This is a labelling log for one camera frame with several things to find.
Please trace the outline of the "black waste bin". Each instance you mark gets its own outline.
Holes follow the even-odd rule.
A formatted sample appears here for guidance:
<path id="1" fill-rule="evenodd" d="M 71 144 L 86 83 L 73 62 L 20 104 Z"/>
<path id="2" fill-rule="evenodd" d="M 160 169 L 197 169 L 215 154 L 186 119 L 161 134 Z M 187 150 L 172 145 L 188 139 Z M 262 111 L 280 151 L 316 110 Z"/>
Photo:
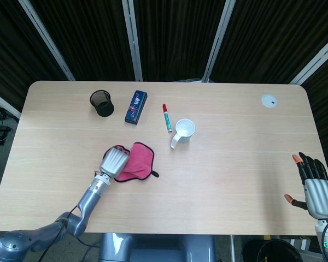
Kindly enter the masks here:
<path id="1" fill-rule="evenodd" d="M 251 240 L 242 250 L 243 262 L 303 262 L 297 249 L 281 239 Z"/>

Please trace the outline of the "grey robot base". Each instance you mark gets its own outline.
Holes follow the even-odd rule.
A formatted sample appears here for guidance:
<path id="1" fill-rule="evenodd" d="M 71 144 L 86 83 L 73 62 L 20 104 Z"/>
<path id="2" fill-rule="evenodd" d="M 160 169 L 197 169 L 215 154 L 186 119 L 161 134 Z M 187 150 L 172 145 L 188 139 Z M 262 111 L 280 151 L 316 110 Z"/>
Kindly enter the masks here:
<path id="1" fill-rule="evenodd" d="M 104 233 L 98 262 L 216 262 L 213 235 Z"/>

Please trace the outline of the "red green marker pen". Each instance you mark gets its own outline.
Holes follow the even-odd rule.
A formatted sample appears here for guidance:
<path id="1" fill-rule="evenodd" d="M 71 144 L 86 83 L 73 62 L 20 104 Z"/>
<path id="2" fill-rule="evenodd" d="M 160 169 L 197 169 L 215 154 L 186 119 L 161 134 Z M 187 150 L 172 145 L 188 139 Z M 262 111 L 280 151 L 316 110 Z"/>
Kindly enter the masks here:
<path id="1" fill-rule="evenodd" d="M 171 133 L 172 132 L 172 126 L 171 126 L 171 122 L 170 122 L 170 119 L 169 119 L 169 115 L 168 115 L 166 104 L 163 104 L 162 105 L 162 109 L 163 109 L 163 114 L 164 114 L 165 121 L 166 121 L 167 131 L 169 133 Z"/>

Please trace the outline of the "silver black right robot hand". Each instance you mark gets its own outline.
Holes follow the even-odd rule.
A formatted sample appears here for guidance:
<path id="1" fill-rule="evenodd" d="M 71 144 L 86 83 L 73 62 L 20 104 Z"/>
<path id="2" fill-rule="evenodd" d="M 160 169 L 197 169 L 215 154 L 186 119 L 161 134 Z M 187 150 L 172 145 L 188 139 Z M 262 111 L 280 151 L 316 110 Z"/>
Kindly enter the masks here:
<path id="1" fill-rule="evenodd" d="M 328 174 L 324 164 L 302 152 L 293 154 L 292 159 L 298 168 L 305 201 L 288 194 L 284 198 L 290 205 L 307 210 L 317 220 L 328 219 Z"/>

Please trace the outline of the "pink cloth with dark trim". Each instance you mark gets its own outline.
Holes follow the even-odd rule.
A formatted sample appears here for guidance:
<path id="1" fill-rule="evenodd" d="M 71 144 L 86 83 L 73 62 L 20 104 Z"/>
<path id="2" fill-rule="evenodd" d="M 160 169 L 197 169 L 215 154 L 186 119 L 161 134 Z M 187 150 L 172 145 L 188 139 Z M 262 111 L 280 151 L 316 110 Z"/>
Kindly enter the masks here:
<path id="1" fill-rule="evenodd" d="M 141 142 L 135 142 L 130 150 L 122 145 L 113 147 L 129 156 L 123 171 L 115 178 L 116 182 L 145 180 L 151 175 L 159 177 L 158 172 L 153 170 L 155 154 L 149 146 Z"/>

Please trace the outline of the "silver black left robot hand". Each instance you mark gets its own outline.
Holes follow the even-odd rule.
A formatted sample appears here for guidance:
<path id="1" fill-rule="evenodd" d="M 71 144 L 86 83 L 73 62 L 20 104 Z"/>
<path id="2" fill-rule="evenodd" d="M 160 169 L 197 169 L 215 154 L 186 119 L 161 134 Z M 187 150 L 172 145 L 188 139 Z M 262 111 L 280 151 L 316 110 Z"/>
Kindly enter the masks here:
<path id="1" fill-rule="evenodd" d="M 117 178 L 127 164 L 129 155 L 124 151 L 112 147 L 104 155 L 99 171 L 102 175 L 107 175 L 110 178 Z"/>

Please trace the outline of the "white mug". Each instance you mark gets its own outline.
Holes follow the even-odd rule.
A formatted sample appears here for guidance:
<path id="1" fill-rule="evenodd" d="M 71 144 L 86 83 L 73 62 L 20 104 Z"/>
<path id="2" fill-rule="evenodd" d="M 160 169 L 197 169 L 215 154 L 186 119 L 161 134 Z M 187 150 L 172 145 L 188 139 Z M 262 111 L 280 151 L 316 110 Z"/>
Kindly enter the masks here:
<path id="1" fill-rule="evenodd" d="M 192 120 L 187 118 L 180 119 L 175 125 L 175 135 L 170 144 L 171 148 L 176 148 L 178 144 L 188 143 L 195 130 L 195 124 Z"/>

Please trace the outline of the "black mesh pen holder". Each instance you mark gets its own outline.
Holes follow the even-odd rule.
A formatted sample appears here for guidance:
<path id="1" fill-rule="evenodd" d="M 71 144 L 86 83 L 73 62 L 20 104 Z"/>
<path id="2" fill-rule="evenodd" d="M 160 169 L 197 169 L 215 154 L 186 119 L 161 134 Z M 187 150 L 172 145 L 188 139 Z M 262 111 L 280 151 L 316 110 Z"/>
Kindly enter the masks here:
<path id="1" fill-rule="evenodd" d="M 99 116 L 108 117 L 114 112 L 110 93 L 105 90 L 94 91 L 90 95 L 90 104 L 95 108 Z"/>

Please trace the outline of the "dark blue patterned box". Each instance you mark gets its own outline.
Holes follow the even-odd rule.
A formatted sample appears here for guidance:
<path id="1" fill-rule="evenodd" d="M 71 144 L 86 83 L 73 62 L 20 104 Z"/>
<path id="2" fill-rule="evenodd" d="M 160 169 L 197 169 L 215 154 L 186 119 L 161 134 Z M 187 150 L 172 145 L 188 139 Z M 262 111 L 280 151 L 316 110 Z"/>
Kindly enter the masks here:
<path id="1" fill-rule="evenodd" d="M 147 100 L 147 93 L 144 91 L 136 90 L 128 107 L 125 115 L 125 122 L 137 125 Z"/>

